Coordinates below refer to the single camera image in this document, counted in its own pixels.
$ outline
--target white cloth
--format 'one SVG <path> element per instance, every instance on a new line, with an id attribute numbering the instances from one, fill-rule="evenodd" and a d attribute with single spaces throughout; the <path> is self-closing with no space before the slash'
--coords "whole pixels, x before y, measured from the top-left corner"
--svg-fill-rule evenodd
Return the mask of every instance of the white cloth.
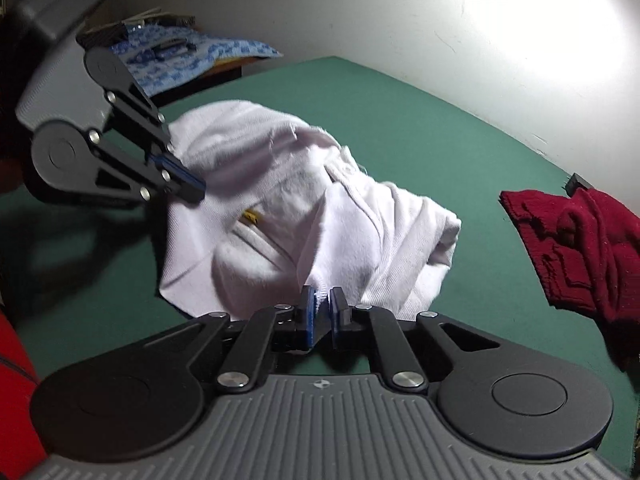
<path id="1" fill-rule="evenodd" d="M 350 304 L 415 319 L 438 295 L 460 220 L 375 182 L 326 131 L 230 101 L 184 114 L 170 133 L 175 154 L 207 183 L 200 205 L 169 206 L 160 292 L 183 311 L 246 319 L 295 304 L 307 284 L 320 300 L 341 286 Z"/>

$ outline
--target red cloth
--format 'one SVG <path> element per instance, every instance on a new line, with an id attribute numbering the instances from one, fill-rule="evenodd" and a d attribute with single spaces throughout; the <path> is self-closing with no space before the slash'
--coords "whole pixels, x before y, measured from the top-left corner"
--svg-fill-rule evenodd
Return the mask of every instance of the red cloth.
<path id="1" fill-rule="evenodd" d="M 36 384 L 33 365 L 0 314 L 0 473 L 8 480 L 17 480 L 46 458 L 29 416 Z"/>
<path id="2" fill-rule="evenodd" d="M 640 219 L 596 189 L 574 196 L 503 191 L 500 202 L 518 230 L 549 303 L 575 310 L 633 343 L 640 340 Z"/>

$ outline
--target yellow tag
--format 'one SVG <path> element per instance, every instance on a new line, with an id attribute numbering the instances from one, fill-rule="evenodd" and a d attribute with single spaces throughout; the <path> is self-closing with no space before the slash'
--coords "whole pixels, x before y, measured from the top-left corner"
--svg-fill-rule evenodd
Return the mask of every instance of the yellow tag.
<path id="1" fill-rule="evenodd" d="M 246 218 L 249 222 L 251 222 L 253 225 L 258 225 L 258 220 L 260 219 L 260 215 L 257 212 L 252 211 L 251 209 L 247 209 L 244 213 L 242 213 L 242 216 Z"/>

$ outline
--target blue patterned cloth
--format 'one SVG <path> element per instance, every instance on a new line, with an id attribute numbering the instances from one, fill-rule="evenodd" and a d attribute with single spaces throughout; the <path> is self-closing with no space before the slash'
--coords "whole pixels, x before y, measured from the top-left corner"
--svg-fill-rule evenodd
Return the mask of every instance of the blue patterned cloth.
<path id="1" fill-rule="evenodd" d="M 185 84 L 209 70 L 217 59 L 224 57 L 280 57 L 274 48 L 260 41 L 228 40 L 213 38 L 191 28 L 161 27 L 146 25 L 145 27 L 127 27 L 129 39 L 111 47 L 111 50 L 122 59 L 133 77 L 151 97 L 171 88 Z M 185 47 L 175 47 L 175 51 L 165 51 L 164 61 L 158 61 L 150 51 L 142 51 L 145 46 L 155 46 L 159 41 L 170 38 L 185 38 L 193 43 L 197 50 L 189 51 Z M 132 54 L 134 62 L 127 62 Z"/>

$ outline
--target green felt surface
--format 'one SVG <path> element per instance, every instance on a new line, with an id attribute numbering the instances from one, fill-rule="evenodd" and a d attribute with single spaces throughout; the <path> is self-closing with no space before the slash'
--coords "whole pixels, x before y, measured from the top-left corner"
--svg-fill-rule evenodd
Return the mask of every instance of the green felt surface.
<path id="1" fill-rule="evenodd" d="M 611 363 L 591 320 L 548 306 L 498 204 L 504 189 L 562 194 L 564 172 L 452 105 L 337 58 L 231 82 L 164 114 L 174 120 L 224 99 L 251 100 L 322 126 L 350 146 L 375 179 L 456 212 L 463 222 L 460 242 L 433 309 L 597 373 L 615 404 L 600 452 L 628 471 L 638 394 Z M 147 231 L 142 211 L 43 205 L 25 190 L 0 198 L 3 293 L 25 313 L 18 332 L 40 374 L 182 321 L 155 296 Z M 322 370 L 322 359 L 315 356 L 304 368 Z"/>

